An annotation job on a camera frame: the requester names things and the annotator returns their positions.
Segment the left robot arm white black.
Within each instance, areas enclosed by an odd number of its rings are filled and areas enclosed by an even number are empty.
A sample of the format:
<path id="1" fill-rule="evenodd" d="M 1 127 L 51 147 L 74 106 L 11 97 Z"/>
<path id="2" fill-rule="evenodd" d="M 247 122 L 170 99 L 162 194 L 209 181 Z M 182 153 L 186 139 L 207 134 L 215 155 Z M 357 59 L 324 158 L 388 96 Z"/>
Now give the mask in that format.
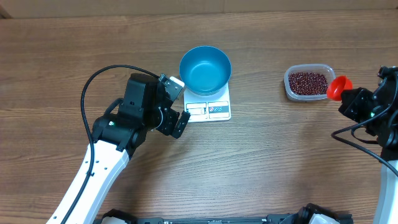
<path id="1" fill-rule="evenodd" d="M 171 106 L 185 91 L 183 81 L 161 75 L 131 74 L 123 98 L 97 118 L 84 160 L 49 223 L 93 223 L 118 175 L 126 168 L 147 132 L 179 138 L 189 114 Z"/>

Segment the orange scoop blue handle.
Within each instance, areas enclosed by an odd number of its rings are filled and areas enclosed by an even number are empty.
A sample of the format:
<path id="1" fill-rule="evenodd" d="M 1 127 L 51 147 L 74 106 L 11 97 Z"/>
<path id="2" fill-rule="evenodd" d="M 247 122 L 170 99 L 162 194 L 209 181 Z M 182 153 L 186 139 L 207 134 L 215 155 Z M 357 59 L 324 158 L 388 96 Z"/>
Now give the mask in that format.
<path id="1" fill-rule="evenodd" d="M 341 101 L 341 94 L 344 90 L 352 90 L 353 83 L 347 76 L 336 77 L 328 86 L 326 96 L 333 101 Z"/>

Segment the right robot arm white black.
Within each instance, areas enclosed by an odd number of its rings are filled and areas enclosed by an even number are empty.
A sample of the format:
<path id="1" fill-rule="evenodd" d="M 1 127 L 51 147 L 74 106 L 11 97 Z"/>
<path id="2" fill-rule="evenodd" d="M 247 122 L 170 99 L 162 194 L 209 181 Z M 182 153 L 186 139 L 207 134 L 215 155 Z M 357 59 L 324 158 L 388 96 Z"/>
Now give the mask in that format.
<path id="1" fill-rule="evenodd" d="M 397 67 L 382 66 L 377 75 L 381 81 L 378 88 L 344 90 L 338 111 L 356 122 L 355 125 L 332 133 L 332 137 L 369 154 L 381 164 L 381 188 L 373 223 L 397 223 Z M 381 154 L 337 136 L 350 131 L 351 134 L 364 128 L 375 136 L 375 141 L 361 140 L 366 144 L 381 146 Z"/>

